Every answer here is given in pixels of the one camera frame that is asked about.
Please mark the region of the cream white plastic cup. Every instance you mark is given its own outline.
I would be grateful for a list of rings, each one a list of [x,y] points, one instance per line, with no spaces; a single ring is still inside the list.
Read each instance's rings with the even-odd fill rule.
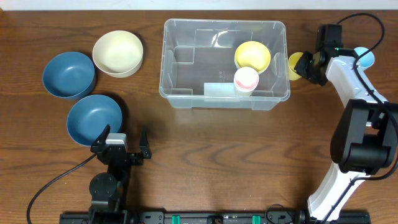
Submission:
[[[239,68],[234,74],[233,83],[237,96],[251,96],[259,83],[259,74],[251,67]]]

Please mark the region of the yellow small bowl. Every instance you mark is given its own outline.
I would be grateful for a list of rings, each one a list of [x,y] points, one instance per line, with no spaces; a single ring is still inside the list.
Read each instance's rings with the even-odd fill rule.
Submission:
[[[271,62],[271,51],[262,43],[247,41],[238,46],[234,53],[237,69],[251,67],[260,74],[267,70]]]

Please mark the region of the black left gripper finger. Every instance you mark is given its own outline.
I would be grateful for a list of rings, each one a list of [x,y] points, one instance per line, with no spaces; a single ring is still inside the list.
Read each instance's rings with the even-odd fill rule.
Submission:
[[[105,145],[106,138],[108,137],[108,134],[110,132],[110,125],[107,124],[101,134],[94,140],[92,143],[92,147],[100,147],[102,145]]]
[[[147,140],[146,127],[144,126],[141,130],[141,136],[139,140],[139,149],[142,153],[149,153],[149,142]]]

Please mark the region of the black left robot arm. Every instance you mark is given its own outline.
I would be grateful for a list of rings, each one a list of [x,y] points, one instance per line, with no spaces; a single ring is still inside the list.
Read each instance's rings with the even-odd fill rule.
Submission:
[[[146,128],[141,131],[139,152],[127,152],[124,133],[111,133],[107,125],[94,140],[90,151],[104,165],[106,172],[94,176],[89,185],[92,196],[89,209],[89,224],[137,223],[138,215],[126,208],[127,190],[131,178],[131,167],[141,166],[150,159]]]

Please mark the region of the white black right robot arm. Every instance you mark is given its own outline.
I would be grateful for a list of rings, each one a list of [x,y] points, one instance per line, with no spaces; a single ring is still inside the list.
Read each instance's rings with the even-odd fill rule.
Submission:
[[[304,52],[294,70],[312,83],[330,82],[344,106],[330,143],[331,166],[307,200],[311,221],[336,222],[363,182],[386,179],[396,171],[397,105],[373,87],[353,49]]]

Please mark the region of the clear plastic storage container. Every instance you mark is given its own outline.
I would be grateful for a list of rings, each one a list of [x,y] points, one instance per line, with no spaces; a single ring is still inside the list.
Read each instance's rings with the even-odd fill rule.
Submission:
[[[234,92],[239,45],[257,41],[271,51],[250,96]],[[286,28],[280,21],[169,19],[164,24],[159,93],[173,108],[269,111],[290,96]]]

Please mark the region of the yellow cup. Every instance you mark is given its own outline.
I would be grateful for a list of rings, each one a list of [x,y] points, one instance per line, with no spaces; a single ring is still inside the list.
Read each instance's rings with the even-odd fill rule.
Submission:
[[[303,52],[296,52],[289,57],[288,63],[289,63],[289,80],[290,81],[296,81],[301,78],[301,76],[297,73],[295,66],[302,55],[303,55]]]

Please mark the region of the pink plastic cup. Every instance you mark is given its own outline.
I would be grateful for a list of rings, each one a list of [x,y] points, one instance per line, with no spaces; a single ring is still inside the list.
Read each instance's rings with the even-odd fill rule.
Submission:
[[[252,89],[257,87],[258,80],[235,80],[234,84],[243,89]]]

